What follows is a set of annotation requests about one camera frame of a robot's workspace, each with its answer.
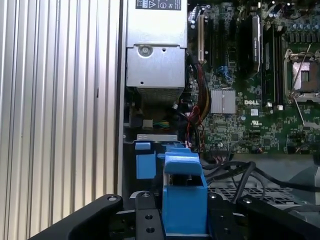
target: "side panel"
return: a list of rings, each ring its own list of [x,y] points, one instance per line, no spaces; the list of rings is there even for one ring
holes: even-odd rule
[[[0,0],[0,239],[115,188],[120,0]]]

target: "warning label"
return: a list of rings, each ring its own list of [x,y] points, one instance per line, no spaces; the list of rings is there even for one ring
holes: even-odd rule
[[[135,0],[135,9],[181,11],[181,0]]]

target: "metal sheet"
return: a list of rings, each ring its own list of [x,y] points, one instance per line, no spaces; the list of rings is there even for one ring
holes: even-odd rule
[[[211,91],[211,113],[213,114],[235,114],[236,113],[236,91],[229,89],[214,89]]]
[[[0,1],[0,239],[113,193],[119,0]]]

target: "chipset heatsink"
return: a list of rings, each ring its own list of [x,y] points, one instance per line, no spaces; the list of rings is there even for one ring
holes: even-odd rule
[[[236,91],[232,89],[214,89],[211,91],[212,114],[235,114]]]

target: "electronic component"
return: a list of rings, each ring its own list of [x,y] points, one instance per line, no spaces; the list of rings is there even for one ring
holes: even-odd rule
[[[198,60],[201,64],[205,62],[205,16],[200,15],[197,20],[198,26]]]
[[[299,103],[320,103],[320,52],[293,52],[288,48],[284,56],[284,82],[288,102],[295,104],[304,127],[320,129],[316,122],[305,120]]]
[[[251,78],[260,70],[261,23],[260,17],[249,16],[239,27],[239,69],[243,76]]]
[[[235,114],[236,91],[231,89],[214,89],[211,91],[211,113]]]
[[[136,88],[145,104],[171,105],[185,88],[187,0],[172,8],[128,1],[126,85]]]

